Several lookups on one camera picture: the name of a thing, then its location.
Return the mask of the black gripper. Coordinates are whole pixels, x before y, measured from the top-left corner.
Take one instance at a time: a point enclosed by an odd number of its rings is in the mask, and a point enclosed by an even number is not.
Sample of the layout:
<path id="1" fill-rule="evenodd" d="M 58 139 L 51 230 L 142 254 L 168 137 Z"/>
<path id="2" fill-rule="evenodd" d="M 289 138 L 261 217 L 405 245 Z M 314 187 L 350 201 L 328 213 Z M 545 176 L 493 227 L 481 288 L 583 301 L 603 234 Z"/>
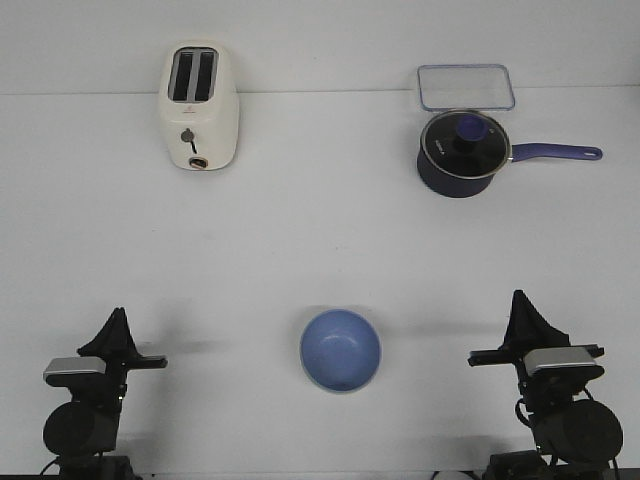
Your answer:
<path id="1" fill-rule="evenodd" d="M 531 348 L 519 348 L 524 338 L 522 326 Z M 525 400 L 571 400 L 590 381 L 604 375 L 604 368 L 597 361 L 596 367 L 552 369 L 533 377 L 527 374 L 523 363 L 523 357 L 531 350 L 571 346 L 586 347 L 595 361 L 604 354 L 597 344 L 570 345 L 569 335 L 549 324 L 522 290 L 515 290 L 502 345 L 495 350 L 471 351 L 467 362 L 471 367 L 513 365 Z"/>
<path id="2" fill-rule="evenodd" d="M 121 337 L 119 333 L 121 320 Z M 131 370 L 163 369 L 168 365 L 164 355 L 144 356 L 139 353 L 131 334 L 124 308 L 116 307 L 98 334 L 77 349 L 81 357 L 102 357 L 106 363 L 106 400 L 122 400 L 127 391 L 127 375 Z"/>

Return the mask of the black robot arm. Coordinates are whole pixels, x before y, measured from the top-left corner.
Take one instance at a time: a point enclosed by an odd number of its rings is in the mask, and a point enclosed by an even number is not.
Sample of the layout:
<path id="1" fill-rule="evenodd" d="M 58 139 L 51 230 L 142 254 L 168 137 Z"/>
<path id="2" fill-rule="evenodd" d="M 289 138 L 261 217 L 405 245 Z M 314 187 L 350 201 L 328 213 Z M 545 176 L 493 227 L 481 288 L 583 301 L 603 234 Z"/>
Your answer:
<path id="1" fill-rule="evenodd" d="M 65 388 L 71 399 L 57 407 L 43 428 L 60 479 L 137 479 L 126 455 L 114 455 L 127 376 L 132 370 L 168 365 L 164 356 L 144 356 L 134 342 L 126 311 L 117 307 L 74 357 L 50 361 L 43 380 Z"/>
<path id="2" fill-rule="evenodd" d="M 597 344 L 573 345 L 524 291 L 513 293 L 502 344 L 472 351 L 468 364 L 515 368 L 520 398 L 514 411 L 535 448 L 491 455 L 484 479 L 603 479 L 608 471 L 620 477 L 622 426 L 587 388 L 604 374 L 597 363 L 603 355 Z"/>

